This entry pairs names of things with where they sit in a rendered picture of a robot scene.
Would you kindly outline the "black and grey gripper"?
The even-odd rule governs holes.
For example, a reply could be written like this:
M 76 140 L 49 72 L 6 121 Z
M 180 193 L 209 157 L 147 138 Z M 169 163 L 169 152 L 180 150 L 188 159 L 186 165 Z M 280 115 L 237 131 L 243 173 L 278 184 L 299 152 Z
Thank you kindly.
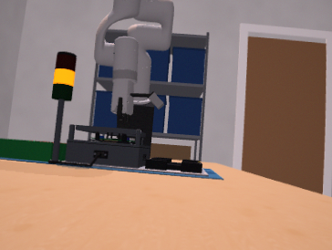
M 137 80 L 115 78 L 112 82 L 114 82 L 114 84 L 112 90 L 111 112 L 117 114 L 117 128 L 129 129 L 130 115 L 133 114 L 134 104 L 134 97 L 132 97 L 130 93 L 134 93 L 134 84 L 137 84 Z

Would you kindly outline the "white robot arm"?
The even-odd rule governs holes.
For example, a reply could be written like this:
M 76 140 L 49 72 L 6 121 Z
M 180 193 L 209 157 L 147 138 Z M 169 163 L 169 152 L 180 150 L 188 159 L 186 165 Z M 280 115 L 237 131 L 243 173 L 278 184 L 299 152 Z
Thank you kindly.
M 152 102 L 157 109 L 164 106 L 161 99 L 150 93 L 151 59 L 146 50 L 168 50 L 174 16 L 172 0 L 114 0 L 112 11 L 99 24 L 94 58 L 101 66 L 113 67 L 113 77 L 137 80 L 134 84 L 134 104 Z M 133 25 L 128 36 L 118 37 L 114 44 L 105 43 L 108 28 L 123 19 L 159 23 L 161 26 Z M 142 94 L 140 94 L 142 93 Z

